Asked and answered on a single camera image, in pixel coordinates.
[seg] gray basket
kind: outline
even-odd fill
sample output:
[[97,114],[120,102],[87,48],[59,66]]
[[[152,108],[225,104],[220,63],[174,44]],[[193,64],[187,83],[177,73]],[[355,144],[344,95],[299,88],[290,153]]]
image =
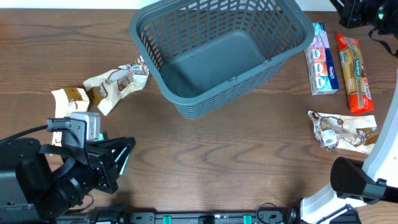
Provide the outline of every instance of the gray basket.
[[267,82],[314,29],[294,0],[163,0],[130,35],[163,95],[197,118]]

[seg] wooden table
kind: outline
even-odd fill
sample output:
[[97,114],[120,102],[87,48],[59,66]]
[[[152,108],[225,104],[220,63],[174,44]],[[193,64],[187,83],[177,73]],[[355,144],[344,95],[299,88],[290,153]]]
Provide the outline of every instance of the wooden table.
[[[52,90],[83,86],[138,58],[128,34],[136,11],[0,10],[0,137],[45,124],[52,117]],[[293,56],[271,81],[196,120],[185,119],[151,78],[145,90],[121,100],[101,131],[110,138],[134,136],[119,190],[92,191],[95,206],[129,202],[165,211],[255,210],[262,202],[286,207],[329,182],[339,156],[366,156],[316,142],[308,110],[350,115],[335,41],[338,32],[359,39],[381,128],[396,83],[397,60],[368,37],[370,27],[347,30],[334,12],[308,12],[325,22],[341,90],[312,96],[303,53]],[[385,37],[392,48],[397,42]],[[90,111],[97,112],[96,106]],[[51,134],[31,134],[50,143]],[[61,164],[51,157],[52,168]],[[363,223],[397,223],[398,206],[378,203],[359,209]]]

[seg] white background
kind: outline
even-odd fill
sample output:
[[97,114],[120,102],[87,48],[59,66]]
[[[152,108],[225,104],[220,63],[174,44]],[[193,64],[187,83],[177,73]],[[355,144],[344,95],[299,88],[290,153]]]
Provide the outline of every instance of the white background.
[[[156,1],[158,0],[0,0],[0,8],[140,9]],[[296,1],[303,11],[335,11],[329,0]]]

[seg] green tape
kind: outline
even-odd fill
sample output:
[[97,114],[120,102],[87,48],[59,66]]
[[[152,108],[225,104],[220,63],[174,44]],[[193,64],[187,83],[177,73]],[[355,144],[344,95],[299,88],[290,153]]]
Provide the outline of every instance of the green tape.
[[243,216],[243,224],[251,224],[251,215]]
[[172,217],[163,217],[163,224],[172,224]]

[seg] candy wrapper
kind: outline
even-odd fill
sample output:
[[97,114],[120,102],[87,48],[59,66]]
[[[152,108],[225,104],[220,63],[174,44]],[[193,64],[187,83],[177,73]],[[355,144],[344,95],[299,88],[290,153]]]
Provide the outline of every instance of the candy wrapper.
[[[63,88],[51,92],[55,98],[55,118],[69,117],[72,112],[86,112],[90,101],[82,88]],[[61,146],[62,133],[55,132],[52,144]]]
[[315,37],[304,50],[307,59],[312,95],[332,94],[338,91],[335,65],[331,57],[328,36],[323,23],[314,23]]
[[83,84],[88,96],[106,116],[128,94],[145,87],[149,70],[142,57],[134,63],[121,65]]
[[369,154],[379,137],[373,115],[354,117],[308,111],[308,117],[315,138],[326,151],[338,147]]
[[338,34],[336,39],[349,108],[354,114],[372,111],[374,106],[359,41],[343,34]]

